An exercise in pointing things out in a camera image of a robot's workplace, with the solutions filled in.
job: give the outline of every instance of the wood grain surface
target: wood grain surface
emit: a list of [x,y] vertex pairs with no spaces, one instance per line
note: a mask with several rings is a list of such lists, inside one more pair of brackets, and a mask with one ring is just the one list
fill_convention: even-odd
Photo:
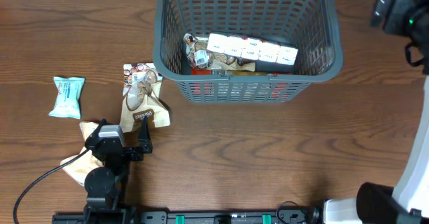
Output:
[[[133,164],[127,203],[171,211],[274,209],[394,186],[423,101],[405,38],[369,27],[373,0],[336,0],[344,66],[285,104],[196,105],[174,82],[161,100],[172,124],[151,132],[154,153]],[[54,76],[83,76],[82,120],[119,123],[122,65],[151,62],[155,0],[0,0],[0,223],[37,177],[83,146],[77,119],[48,117]],[[127,136],[132,142],[135,135]],[[41,181],[21,223],[79,212],[86,192],[64,171]]]

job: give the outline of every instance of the white plastic part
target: white plastic part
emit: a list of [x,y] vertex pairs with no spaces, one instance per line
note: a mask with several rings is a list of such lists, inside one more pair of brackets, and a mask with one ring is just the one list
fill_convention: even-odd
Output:
[[326,201],[323,207],[324,224],[362,224],[357,216],[356,197]]
[[121,126],[119,125],[104,125],[101,127],[99,137],[118,137],[121,145],[125,143]]
[[422,118],[402,177],[392,197],[406,210],[422,211],[429,217],[429,80],[424,83]]

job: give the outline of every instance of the basket mesh side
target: basket mesh side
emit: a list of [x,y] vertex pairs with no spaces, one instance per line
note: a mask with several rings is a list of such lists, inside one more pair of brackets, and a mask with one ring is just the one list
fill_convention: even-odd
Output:
[[178,82],[184,96],[199,103],[285,102],[310,83]]
[[307,19],[307,23],[294,29],[294,42],[300,51],[296,60],[296,74],[318,75],[325,73],[333,63],[333,52],[326,37],[323,12],[319,4]]
[[168,0],[164,8],[165,25],[162,27],[162,60],[164,65],[174,73],[182,69],[182,38],[184,36],[182,17],[177,0]]

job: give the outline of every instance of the black cable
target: black cable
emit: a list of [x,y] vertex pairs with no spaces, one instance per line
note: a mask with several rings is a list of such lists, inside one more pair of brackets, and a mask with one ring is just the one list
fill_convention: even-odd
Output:
[[19,224],[18,222],[18,206],[22,200],[22,198],[25,196],[25,194],[27,194],[27,192],[33,187],[35,186],[39,181],[43,180],[44,178],[46,178],[48,175],[54,173],[57,170],[62,169],[63,167],[73,163],[74,161],[76,161],[77,159],[79,159],[80,157],[82,157],[84,154],[86,154],[89,151],[89,149],[83,151],[81,154],[77,155],[76,157],[74,157],[73,159],[71,159],[70,161],[56,167],[53,170],[50,170],[48,172],[46,172],[44,175],[42,175],[41,177],[39,177],[37,180],[35,180],[34,182],[32,182],[23,192],[22,194],[19,196],[19,198],[16,200],[15,206],[13,207],[13,221],[15,221],[15,224]]
[[[290,224],[290,223],[287,223],[287,222],[283,221],[283,219],[279,217],[280,209],[281,209],[285,204],[294,204],[294,205],[296,205],[298,208],[300,208],[300,206],[299,206],[298,204],[296,204],[295,202],[293,202],[293,201],[285,201],[285,202],[283,202],[282,204],[280,204],[280,206],[279,206],[279,207],[277,207],[277,210],[275,210],[275,216],[277,217],[277,219],[278,219],[280,222],[282,222],[283,224]],[[304,220],[303,220],[303,221],[299,221],[299,222],[297,222],[297,224],[306,222],[307,213],[305,213],[302,209],[300,209],[300,211],[302,212],[302,214],[304,214]]]

